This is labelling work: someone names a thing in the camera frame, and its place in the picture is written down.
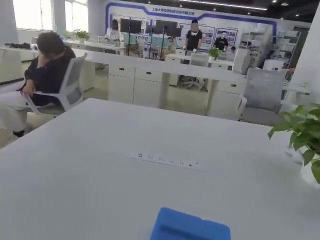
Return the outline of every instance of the person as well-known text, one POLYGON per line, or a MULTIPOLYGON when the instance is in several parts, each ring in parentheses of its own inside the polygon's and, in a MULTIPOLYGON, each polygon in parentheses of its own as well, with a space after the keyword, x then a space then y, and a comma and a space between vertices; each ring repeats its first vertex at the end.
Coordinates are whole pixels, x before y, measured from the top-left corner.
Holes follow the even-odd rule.
POLYGON ((214 42, 214 46, 221 51, 226 51, 228 48, 228 40, 226 38, 226 35, 227 33, 225 31, 222 32, 220 37, 218 37, 214 42))
POLYGON ((201 47, 202 44, 202 31, 199 30, 198 20, 194 19, 191 22, 191 29, 188 31, 186 35, 185 44, 183 49, 187 51, 194 51, 201 47))
POLYGON ((112 20, 111 27, 108 27, 106 30, 104 38, 107 39, 110 44, 120 41, 119 25, 116 19, 112 20))
POLYGON ((28 104, 23 95, 30 95, 39 108, 59 104, 55 97, 34 92, 59 93, 69 62, 76 57, 54 32, 41 33, 36 43, 39 55, 24 72, 25 81, 0 89, 0 129, 13 131, 11 141, 22 137, 27 128, 28 104))
MULTIPOLYGON (((161 59, 163 60, 166 58, 168 54, 176 53, 176 48, 174 46, 174 38, 172 36, 169 36, 167 40, 168 40, 168 48, 162 49, 161 59)), ((161 48, 158 48, 158 56, 160 56, 160 54, 161 54, 161 48)))

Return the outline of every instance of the ceiling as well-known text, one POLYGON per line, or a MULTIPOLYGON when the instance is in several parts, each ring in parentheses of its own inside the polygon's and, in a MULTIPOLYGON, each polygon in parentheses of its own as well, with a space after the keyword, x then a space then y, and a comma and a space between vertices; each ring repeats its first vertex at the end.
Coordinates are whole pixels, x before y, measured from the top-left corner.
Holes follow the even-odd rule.
POLYGON ((250 12, 251 16, 266 17, 285 20, 312 22, 319 0, 277 0, 273 3, 272 0, 125 0, 127 2, 136 2, 154 5, 180 7, 204 11, 217 11, 220 13, 247 15, 250 12), (232 6, 214 5, 199 2, 210 2, 217 4, 250 6, 255 8, 265 8, 267 10, 247 9, 232 6), (282 6, 282 3, 287 3, 288 6, 282 6))

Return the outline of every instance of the window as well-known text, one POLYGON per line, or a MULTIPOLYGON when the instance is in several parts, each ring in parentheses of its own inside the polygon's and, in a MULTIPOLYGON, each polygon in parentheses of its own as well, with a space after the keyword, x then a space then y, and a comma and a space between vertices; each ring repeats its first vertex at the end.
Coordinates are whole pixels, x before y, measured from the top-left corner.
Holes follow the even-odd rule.
POLYGON ((89 31, 87 0, 65 1, 65 28, 68 32, 89 31))
POLYGON ((52 30, 51 0, 13 0, 17 29, 52 30))

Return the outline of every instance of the ceiling light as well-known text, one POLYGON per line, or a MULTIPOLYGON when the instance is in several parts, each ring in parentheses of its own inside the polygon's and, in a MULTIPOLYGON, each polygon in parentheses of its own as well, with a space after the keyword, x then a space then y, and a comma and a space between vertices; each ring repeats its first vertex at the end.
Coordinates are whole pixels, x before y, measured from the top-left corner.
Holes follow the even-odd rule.
POLYGON ((245 5, 225 4, 225 3, 210 2, 210 1, 199 1, 199 0, 176 0, 176 1, 195 3, 195 4, 210 4, 210 5, 233 7, 233 8, 242 8, 242 9, 261 10, 261 11, 268 10, 265 7, 254 7, 254 6, 245 6, 245 5))

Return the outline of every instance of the blue wall border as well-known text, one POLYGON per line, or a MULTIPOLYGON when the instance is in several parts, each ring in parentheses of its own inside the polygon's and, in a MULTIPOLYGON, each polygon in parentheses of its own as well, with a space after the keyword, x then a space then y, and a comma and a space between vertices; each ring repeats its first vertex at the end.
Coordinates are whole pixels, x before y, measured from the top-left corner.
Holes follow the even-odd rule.
POLYGON ((139 10, 143 10, 149 16, 166 17, 166 18, 174 18, 174 19, 184 19, 184 20, 190 20, 190 21, 192 21, 195 18, 198 19, 198 20, 201 20, 203 18, 214 18, 214 19, 225 19, 225 20, 247 22, 247 23, 269 24, 269 25, 272 25, 272 34, 273 34, 273 36, 277 35, 277 23, 275 21, 262 20, 262 19, 253 19, 253 18, 246 18, 246 17, 238 17, 238 16, 218 15, 218 14, 212 14, 212 13, 204 13, 204 14, 200 15, 199 17, 179 16, 179 15, 172 15, 172 14, 167 14, 167 13, 151 12, 151 11, 148 11, 146 9, 146 7, 143 6, 143 5, 125 4, 125 3, 119 3, 119 2, 109 2, 105 6, 105 30, 107 30, 107 28, 109 27, 109 23, 111 23, 111 21, 112 21, 112 19, 110 19, 110 21, 108 20, 109 8, 110 7, 122 7, 122 8, 129 8, 129 9, 139 9, 139 10))

